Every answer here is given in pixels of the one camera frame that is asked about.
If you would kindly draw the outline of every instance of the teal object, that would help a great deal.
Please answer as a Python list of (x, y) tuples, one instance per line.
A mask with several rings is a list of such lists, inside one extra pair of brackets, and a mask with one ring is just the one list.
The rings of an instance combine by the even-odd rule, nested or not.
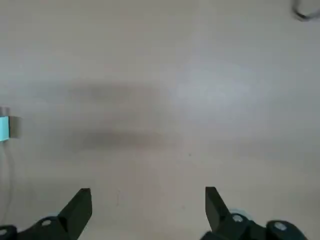
[(9, 117), (0, 117), (0, 142), (9, 139)]

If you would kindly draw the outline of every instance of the screw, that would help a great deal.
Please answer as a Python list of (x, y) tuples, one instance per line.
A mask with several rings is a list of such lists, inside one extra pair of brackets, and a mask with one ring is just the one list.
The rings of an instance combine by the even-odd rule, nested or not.
[(274, 226), (281, 231), (285, 231), (287, 229), (286, 225), (279, 221), (277, 221)]
[(6, 235), (7, 229), (1, 229), (0, 230), (0, 236)]
[(236, 223), (241, 223), (243, 221), (243, 218), (239, 215), (233, 215), (232, 218)]
[(47, 219), (42, 222), (42, 226), (48, 226), (51, 224), (51, 220)]

